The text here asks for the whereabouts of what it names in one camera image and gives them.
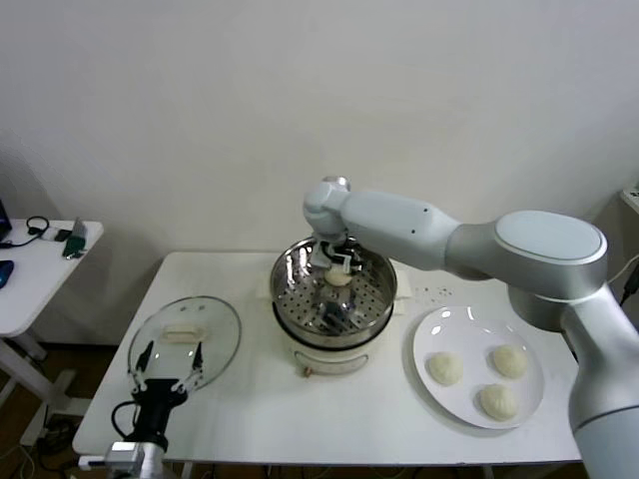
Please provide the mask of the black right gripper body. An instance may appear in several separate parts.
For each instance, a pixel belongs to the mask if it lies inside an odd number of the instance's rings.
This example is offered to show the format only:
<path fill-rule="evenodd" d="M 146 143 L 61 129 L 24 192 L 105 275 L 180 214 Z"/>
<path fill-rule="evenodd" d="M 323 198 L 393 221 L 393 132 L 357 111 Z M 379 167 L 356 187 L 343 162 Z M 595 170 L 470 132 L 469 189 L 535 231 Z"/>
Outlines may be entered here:
<path fill-rule="evenodd" d="M 320 250 L 326 257 L 354 257 L 356 256 L 356 242 L 351 238 L 338 242 L 322 240 Z"/>

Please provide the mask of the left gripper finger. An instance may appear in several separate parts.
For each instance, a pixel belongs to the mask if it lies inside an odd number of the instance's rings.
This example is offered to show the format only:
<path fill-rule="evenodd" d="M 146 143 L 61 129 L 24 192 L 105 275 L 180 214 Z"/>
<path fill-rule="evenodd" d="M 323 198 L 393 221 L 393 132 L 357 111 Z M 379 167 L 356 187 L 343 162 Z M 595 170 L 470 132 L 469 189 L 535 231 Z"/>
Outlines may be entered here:
<path fill-rule="evenodd" d="M 173 385 L 171 390 L 178 394 L 190 395 L 194 390 L 199 389 L 204 381 L 203 363 L 202 344 L 199 342 L 193 354 L 191 371 L 185 378 L 180 379 L 175 385 Z"/>
<path fill-rule="evenodd" d="M 130 379 L 131 394 L 136 396 L 146 390 L 145 372 L 151 358 L 154 341 L 151 340 L 145 349 L 140 353 L 134 366 L 129 366 L 128 376 Z"/>

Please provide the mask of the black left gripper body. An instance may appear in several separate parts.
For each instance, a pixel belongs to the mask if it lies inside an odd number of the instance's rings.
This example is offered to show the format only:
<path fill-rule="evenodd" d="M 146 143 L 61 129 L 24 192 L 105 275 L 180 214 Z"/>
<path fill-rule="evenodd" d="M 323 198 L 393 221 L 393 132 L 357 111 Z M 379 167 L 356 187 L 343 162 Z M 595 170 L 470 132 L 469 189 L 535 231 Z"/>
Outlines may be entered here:
<path fill-rule="evenodd" d="M 145 381 L 145 387 L 134 393 L 139 413 L 129 442 L 167 443 L 166 429 L 172 410 L 186 402 L 188 393 L 178 379 L 158 378 Z"/>

